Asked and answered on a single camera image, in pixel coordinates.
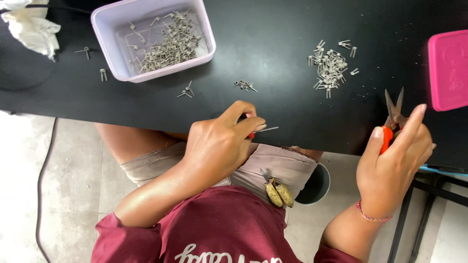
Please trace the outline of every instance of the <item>white cloth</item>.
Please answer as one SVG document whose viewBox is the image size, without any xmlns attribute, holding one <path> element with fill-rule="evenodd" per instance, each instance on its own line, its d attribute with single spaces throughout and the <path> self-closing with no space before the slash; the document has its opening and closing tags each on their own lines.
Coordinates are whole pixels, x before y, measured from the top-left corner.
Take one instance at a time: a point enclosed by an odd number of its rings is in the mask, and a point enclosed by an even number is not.
<svg viewBox="0 0 468 263">
<path fill-rule="evenodd" d="M 12 10 L 1 15 L 14 38 L 25 47 L 54 60 L 59 42 L 55 33 L 60 26 L 45 19 L 47 8 L 25 8 L 29 4 L 48 4 L 49 0 L 0 0 L 0 9 Z"/>
</svg>

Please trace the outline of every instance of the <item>power cord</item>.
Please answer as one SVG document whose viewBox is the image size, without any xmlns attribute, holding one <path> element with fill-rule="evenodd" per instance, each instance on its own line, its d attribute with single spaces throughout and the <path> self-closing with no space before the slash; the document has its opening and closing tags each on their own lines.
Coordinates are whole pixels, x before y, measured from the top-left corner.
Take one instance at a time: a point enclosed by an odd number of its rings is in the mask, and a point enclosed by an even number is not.
<svg viewBox="0 0 468 263">
<path fill-rule="evenodd" d="M 51 134 L 51 142 L 49 144 L 49 149 L 47 150 L 47 154 L 45 155 L 44 163 L 42 163 L 41 171 L 39 172 L 39 177 L 37 178 L 37 220 L 36 220 L 36 243 L 41 251 L 42 255 L 44 256 L 47 263 L 51 263 L 51 260 L 47 256 L 47 253 L 44 251 L 44 248 L 41 244 L 41 239 L 39 237 L 39 232 L 41 230 L 41 215 L 42 215 L 42 177 L 44 175 L 44 169 L 47 166 L 49 161 L 49 157 L 51 154 L 51 149 L 53 143 L 55 141 L 55 127 L 57 126 L 57 118 L 54 119 L 54 124 L 52 126 L 52 134 Z"/>
<path fill-rule="evenodd" d="M 83 14 L 87 14 L 87 15 L 90 15 L 90 14 L 91 14 L 91 11 L 87 11 L 87 10 L 83 10 L 83 9 L 79 9 L 79 8 L 74 8 L 74 7 L 57 7 L 57 6 L 53 6 L 53 5 L 27 5 L 26 8 L 56 8 L 56 9 L 70 10 L 70 11 L 74 11 L 74 12 L 78 12 L 78 13 L 83 13 Z M 10 11 L 11 11 L 11 10 L 8 10 L 8 9 L 2 9 L 2 10 L 0 10 L 0 14 L 6 13 L 6 12 L 10 12 Z"/>
</svg>

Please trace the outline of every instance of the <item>person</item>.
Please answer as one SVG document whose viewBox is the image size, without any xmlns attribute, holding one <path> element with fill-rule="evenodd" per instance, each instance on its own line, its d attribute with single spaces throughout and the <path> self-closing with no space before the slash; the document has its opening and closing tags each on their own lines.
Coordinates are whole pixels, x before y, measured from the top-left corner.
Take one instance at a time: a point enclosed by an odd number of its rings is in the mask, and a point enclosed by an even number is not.
<svg viewBox="0 0 468 263">
<path fill-rule="evenodd" d="M 382 155 L 383 130 L 373 130 L 356 171 L 361 200 L 327 225 L 314 262 L 368 260 L 377 232 L 435 147 L 422 124 L 425 110 L 425 104 L 413 110 Z M 254 105 L 243 101 L 216 119 L 195 122 L 188 137 L 96 124 L 139 188 L 96 225 L 91 261 L 299 262 L 284 238 L 285 209 L 268 200 L 260 168 L 296 197 L 322 153 L 251 143 L 248 135 L 265 126 Z"/>
</svg>

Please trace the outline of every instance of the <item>hand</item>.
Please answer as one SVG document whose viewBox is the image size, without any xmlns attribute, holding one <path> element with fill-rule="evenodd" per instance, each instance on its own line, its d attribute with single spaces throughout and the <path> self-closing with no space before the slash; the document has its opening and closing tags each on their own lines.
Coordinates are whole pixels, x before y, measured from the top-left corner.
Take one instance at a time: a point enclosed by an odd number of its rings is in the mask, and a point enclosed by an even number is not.
<svg viewBox="0 0 468 263">
<path fill-rule="evenodd" d="M 247 118 L 237 123 L 242 114 Z M 182 163 L 202 168 L 206 178 L 198 178 L 211 187 L 237 169 L 247 158 L 253 131 L 264 129 L 265 120 L 257 117 L 255 106 L 236 101 L 219 118 L 192 124 Z"/>
<path fill-rule="evenodd" d="M 431 156 L 435 144 L 422 124 L 426 104 L 417 106 L 405 127 L 386 152 L 379 156 L 383 145 L 383 129 L 375 127 L 356 171 L 363 213 L 376 218 L 388 218 L 403 201 L 403 197 L 419 167 Z"/>
</svg>

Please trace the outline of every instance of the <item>fingernail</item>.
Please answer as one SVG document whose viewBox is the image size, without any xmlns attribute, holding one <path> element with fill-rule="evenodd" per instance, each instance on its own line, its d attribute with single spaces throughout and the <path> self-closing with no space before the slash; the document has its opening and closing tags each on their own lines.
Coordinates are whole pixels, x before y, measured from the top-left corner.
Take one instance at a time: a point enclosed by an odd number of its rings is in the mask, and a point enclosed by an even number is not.
<svg viewBox="0 0 468 263">
<path fill-rule="evenodd" d="M 421 113 L 425 113 L 427 108 L 427 104 L 422 104 L 421 106 Z"/>
<path fill-rule="evenodd" d="M 259 125 L 259 126 L 257 126 L 257 127 L 255 128 L 254 131 L 257 132 L 257 131 L 263 130 L 263 129 L 265 129 L 265 128 L 266 128 L 266 124 Z"/>
<path fill-rule="evenodd" d="M 383 128 L 382 127 L 375 127 L 372 131 L 372 137 L 380 138 L 383 135 Z"/>
</svg>

